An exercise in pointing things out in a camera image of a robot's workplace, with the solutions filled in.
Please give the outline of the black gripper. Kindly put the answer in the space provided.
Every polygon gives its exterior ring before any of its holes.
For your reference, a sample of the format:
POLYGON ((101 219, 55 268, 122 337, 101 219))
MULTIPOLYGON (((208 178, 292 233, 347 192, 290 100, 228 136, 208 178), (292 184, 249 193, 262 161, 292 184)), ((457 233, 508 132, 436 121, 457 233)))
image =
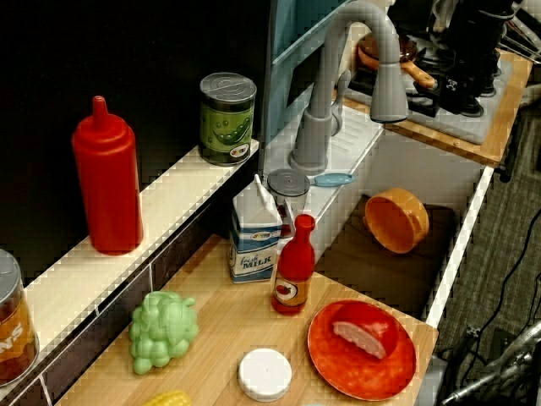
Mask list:
POLYGON ((452 114, 469 118, 482 117, 484 108, 473 96, 475 79, 476 74, 471 69, 450 69, 440 85, 440 107, 452 114))

